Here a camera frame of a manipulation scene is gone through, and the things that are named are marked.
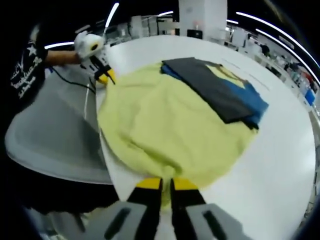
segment white round table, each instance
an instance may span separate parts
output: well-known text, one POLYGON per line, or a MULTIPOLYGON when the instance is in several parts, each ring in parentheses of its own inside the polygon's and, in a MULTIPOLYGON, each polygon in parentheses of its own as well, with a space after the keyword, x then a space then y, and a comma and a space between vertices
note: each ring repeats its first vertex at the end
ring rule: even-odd
MULTIPOLYGON (((160 35, 115 45, 108 50, 117 76, 162 60, 195 57, 223 64, 248 80, 269 104, 260 130, 231 171, 201 189, 207 203, 226 211, 253 240, 287 240, 309 202, 315 173, 315 143, 307 111, 271 72, 227 47, 196 38, 160 35)), ((99 109, 106 91, 97 91, 99 109)), ((121 163, 100 133, 103 155, 121 200, 144 176, 121 163)), ((170 212, 161 214, 155 239, 175 239, 170 212)))

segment dark gray cloth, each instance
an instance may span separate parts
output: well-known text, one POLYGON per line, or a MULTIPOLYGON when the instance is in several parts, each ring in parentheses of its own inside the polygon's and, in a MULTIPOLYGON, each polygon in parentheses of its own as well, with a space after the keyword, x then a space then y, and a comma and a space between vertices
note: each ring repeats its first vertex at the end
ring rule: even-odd
POLYGON ((202 61, 191 57, 165 60, 163 64, 179 75, 184 83, 206 101, 224 123, 242 121, 248 127, 253 127, 245 118, 252 116, 254 112, 202 61))

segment fluorescent light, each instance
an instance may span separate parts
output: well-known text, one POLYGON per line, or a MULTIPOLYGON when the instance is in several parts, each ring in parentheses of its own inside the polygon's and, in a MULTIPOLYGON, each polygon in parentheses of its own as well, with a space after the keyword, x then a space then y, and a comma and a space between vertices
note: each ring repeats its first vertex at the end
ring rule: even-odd
POLYGON ((233 21, 233 20, 229 20, 229 19, 227 19, 226 21, 227 21, 228 23, 232 23, 232 24, 239 24, 239 22, 233 21))
POLYGON ((111 12, 110 12, 110 14, 109 14, 109 16, 108 16, 108 18, 107 18, 107 20, 106 20, 106 23, 105 23, 105 27, 106 27, 106 28, 109 27, 109 24, 110 24, 110 22, 111 22, 111 19, 112 19, 112 17, 114 16, 114 14, 115 14, 115 12, 116 12, 116 10, 117 10, 118 7, 119 7, 119 3, 116 2, 116 3, 113 5, 113 7, 112 7, 112 9, 111 9, 111 12))
POLYGON ((256 31, 258 33, 261 33, 263 35, 266 35, 268 38, 272 39, 273 41, 277 42, 278 44, 280 44, 282 47, 284 47, 285 49, 287 49, 290 53, 292 53, 292 55, 294 55, 304 66, 306 69, 308 69, 308 71, 311 73, 311 75, 314 77, 314 79, 318 82, 318 84, 320 85, 320 81, 317 78, 317 76, 315 75, 315 73, 310 69, 310 67, 301 59, 301 57, 299 57, 290 47, 288 47, 287 45, 285 45, 283 42, 281 42, 280 40, 276 39, 275 37, 269 35, 268 33, 261 31, 259 29, 256 29, 256 31))
POLYGON ((55 44, 51 44, 51 45, 45 46, 44 49, 52 49, 52 48, 55 48, 55 47, 61 47, 61 46, 67 46, 67 45, 73 45, 73 44, 74 44, 73 41, 55 43, 55 44))
POLYGON ((167 12, 164 12, 164 13, 160 13, 160 14, 158 15, 158 17, 162 17, 162 16, 164 16, 164 15, 173 14, 173 13, 174 13, 174 11, 167 11, 167 12))
POLYGON ((311 54, 299 43, 297 42, 292 36, 290 36, 288 33, 282 31, 280 28, 272 25, 271 23, 265 21, 265 20, 262 20, 260 18, 257 18, 255 16, 251 16, 249 14, 246 14, 246 13, 242 13, 242 12, 236 12, 236 14, 238 15, 241 15, 241 16, 244 16, 244 17, 247 17, 247 18, 250 18, 250 19, 254 19, 260 23, 263 23, 263 24, 266 24, 268 25, 269 27, 277 30, 278 32, 282 33, 283 35, 285 35, 288 39, 290 39, 292 42, 294 42, 299 48, 301 48, 306 54, 308 54, 308 56, 315 62, 315 64, 319 67, 319 64, 317 63, 317 61, 311 56, 311 54))

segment yellow towel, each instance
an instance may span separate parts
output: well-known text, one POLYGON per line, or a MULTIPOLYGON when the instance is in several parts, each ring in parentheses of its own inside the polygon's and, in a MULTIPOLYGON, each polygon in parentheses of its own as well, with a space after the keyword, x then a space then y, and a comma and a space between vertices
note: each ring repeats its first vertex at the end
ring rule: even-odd
POLYGON ((99 126, 129 168, 199 187, 226 174, 257 133, 242 122, 225 124, 180 80, 154 64, 109 84, 99 126))

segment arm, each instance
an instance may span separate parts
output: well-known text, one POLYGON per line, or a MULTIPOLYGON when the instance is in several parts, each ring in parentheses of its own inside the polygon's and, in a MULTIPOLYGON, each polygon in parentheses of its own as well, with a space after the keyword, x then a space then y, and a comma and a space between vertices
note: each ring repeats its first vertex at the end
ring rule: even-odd
POLYGON ((48 51, 44 60, 47 65, 80 64, 81 60, 75 51, 48 51))

